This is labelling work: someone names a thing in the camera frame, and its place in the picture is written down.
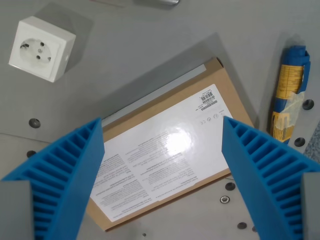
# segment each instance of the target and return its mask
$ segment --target small metal object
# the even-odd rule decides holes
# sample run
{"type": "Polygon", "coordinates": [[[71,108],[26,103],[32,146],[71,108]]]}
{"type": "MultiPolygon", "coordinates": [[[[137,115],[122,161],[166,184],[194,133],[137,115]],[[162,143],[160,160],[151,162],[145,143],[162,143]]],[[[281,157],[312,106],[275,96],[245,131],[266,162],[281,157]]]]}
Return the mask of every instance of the small metal object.
{"type": "Polygon", "coordinates": [[[228,202],[230,202],[230,197],[228,197],[228,196],[220,197],[220,203],[227,204],[228,202]]]}
{"type": "Polygon", "coordinates": [[[296,147],[302,147],[303,145],[305,145],[306,140],[303,137],[298,137],[296,140],[294,140],[294,145],[296,147]]]}
{"type": "Polygon", "coordinates": [[[37,153],[36,151],[30,150],[30,151],[28,151],[28,152],[26,153],[26,156],[27,156],[28,158],[30,158],[31,156],[35,155],[36,153],[37,153]]]}
{"type": "Polygon", "coordinates": [[[31,118],[29,120],[29,125],[30,125],[30,127],[34,128],[34,129],[38,129],[38,128],[40,128],[41,123],[40,123],[40,121],[38,119],[31,118]]]}
{"type": "Polygon", "coordinates": [[[245,222],[239,222],[236,227],[238,229],[246,229],[247,228],[247,224],[245,222]]]}
{"type": "Polygon", "coordinates": [[[180,0],[157,0],[158,2],[166,5],[175,6],[180,3],[180,0]]]}
{"type": "Polygon", "coordinates": [[[236,188],[236,185],[233,183],[233,182],[228,182],[226,185],[225,185],[225,189],[227,189],[228,191],[232,191],[236,188]]]}

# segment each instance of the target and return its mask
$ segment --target screw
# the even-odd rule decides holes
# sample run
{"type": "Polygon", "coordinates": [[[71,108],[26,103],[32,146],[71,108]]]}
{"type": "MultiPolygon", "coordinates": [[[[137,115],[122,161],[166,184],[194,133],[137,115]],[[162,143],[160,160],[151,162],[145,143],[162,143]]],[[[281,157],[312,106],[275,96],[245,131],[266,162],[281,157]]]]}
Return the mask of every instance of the screw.
{"type": "Polygon", "coordinates": [[[240,222],[240,223],[238,223],[238,225],[236,227],[238,229],[246,229],[247,228],[247,224],[245,222],[240,222]]]}
{"type": "Polygon", "coordinates": [[[233,183],[233,182],[228,182],[226,185],[225,185],[225,189],[227,189],[228,191],[232,191],[236,188],[236,185],[233,183]]]}
{"type": "Polygon", "coordinates": [[[33,151],[33,150],[30,150],[30,151],[28,151],[27,153],[26,153],[26,156],[28,157],[28,158],[30,158],[31,156],[33,156],[33,155],[35,155],[37,152],[35,152],[35,151],[33,151]]]}
{"type": "Polygon", "coordinates": [[[228,202],[230,202],[230,197],[228,197],[228,196],[220,197],[220,203],[227,204],[228,202]]]}

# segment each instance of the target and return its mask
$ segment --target barcode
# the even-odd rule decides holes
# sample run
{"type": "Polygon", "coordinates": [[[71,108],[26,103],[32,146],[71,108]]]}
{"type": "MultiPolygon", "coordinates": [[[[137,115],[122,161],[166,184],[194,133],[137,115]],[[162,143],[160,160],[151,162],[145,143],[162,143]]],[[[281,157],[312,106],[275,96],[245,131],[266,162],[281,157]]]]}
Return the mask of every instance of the barcode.
{"type": "Polygon", "coordinates": [[[201,97],[201,100],[202,100],[202,101],[204,101],[204,100],[206,100],[206,99],[210,98],[211,96],[213,96],[212,91],[211,91],[211,92],[209,92],[208,94],[206,94],[206,95],[202,96],[202,97],[201,97]]]}
{"type": "Polygon", "coordinates": [[[215,96],[211,96],[202,102],[203,102],[203,104],[206,104],[207,102],[211,101],[212,99],[215,99],[215,96]]]}
{"type": "Polygon", "coordinates": [[[217,103],[217,100],[213,101],[212,103],[209,103],[207,106],[204,106],[201,108],[201,111],[207,109],[208,107],[212,106],[213,104],[216,104],[217,103]]]}

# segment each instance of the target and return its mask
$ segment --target bolt hole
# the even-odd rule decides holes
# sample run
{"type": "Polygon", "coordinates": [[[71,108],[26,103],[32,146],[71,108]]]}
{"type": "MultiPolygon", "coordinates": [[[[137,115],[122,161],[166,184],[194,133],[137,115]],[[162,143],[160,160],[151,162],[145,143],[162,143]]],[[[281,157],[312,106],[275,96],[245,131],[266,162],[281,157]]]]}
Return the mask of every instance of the bolt hole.
{"type": "Polygon", "coordinates": [[[303,145],[305,145],[306,140],[303,137],[298,137],[296,140],[294,140],[294,145],[296,147],[302,147],[303,145]]]}
{"type": "Polygon", "coordinates": [[[236,185],[233,183],[233,182],[228,182],[226,185],[225,185],[225,189],[227,189],[228,191],[232,191],[236,188],[236,185]]]}
{"type": "Polygon", "coordinates": [[[247,228],[247,224],[245,222],[239,222],[236,227],[238,229],[246,229],[247,228]]]}
{"type": "Polygon", "coordinates": [[[315,102],[312,99],[307,99],[302,103],[302,108],[304,110],[310,110],[314,107],[315,102]]]}
{"type": "Polygon", "coordinates": [[[35,155],[36,153],[37,153],[36,151],[30,150],[30,151],[28,151],[28,152],[26,153],[26,156],[27,156],[28,158],[30,158],[31,156],[35,155]]]}
{"type": "Polygon", "coordinates": [[[40,123],[40,121],[38,119],[31,118],[29,120],[29,125],[30,125],[30,127],[34,128],[34,129],[38,129],[38,128],[40,128],[41,123],[40,123]]]}

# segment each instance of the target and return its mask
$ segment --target socket hole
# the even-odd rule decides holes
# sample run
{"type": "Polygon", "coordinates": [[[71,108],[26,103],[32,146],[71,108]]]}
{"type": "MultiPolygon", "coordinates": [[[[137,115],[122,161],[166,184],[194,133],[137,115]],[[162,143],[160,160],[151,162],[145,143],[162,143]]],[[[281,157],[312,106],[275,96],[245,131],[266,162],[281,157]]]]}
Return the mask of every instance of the socket hole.
{"type": "Polygon", "coordinates": [[[245,222],[239,222],[236,227],[238,229],[246,229],[247,228],[247,224],[245,222]]]}
{"type": "Polygon", "coordinates": [[[30,127],[34,128],[34,129],[38,129],[38,128],[40,128],[41,123],[40,123],[40,121],[38,119],[31,118],[29,120],[29,125],[30,125],[30,127]]]}
{"type": "Polygon", "coordinates": [[[228,191],[232,191],[236,188],[236,185],[233,183],[233,182],[228,182],[226,185],[225,185],[225,189],[228,190],[228,191]]]}
{"type": "Polygon", "coordinates": [[[303,102],[302,108],[304,110],[310,110],[314,107],[314,105],[315,105],[315,102],[312,99],[307,99],[303,102]]]}
{"type": "Polygon", "coordinates": [[[303,145],[305,145],[306,140],[303,137],[298,137],[296,140],[294,140],[294,145],[296,147],[302,147],[303,145]]]}
{"type": "Polygon", "coordinates": [[[52,57],[50,47],[40,39],[29,38],[20,45],[21,59],[35,69],[43,69],[52,57]]]}
{"type": "Polygon", "coordinates": [[[30,158],[31,156],[35,155],[36,153],[37,153],[36,151],[30,150],[30,151],[28,151],[28,152],[26,153],[26,156],[27,156],[28,158],[30,158]]]}

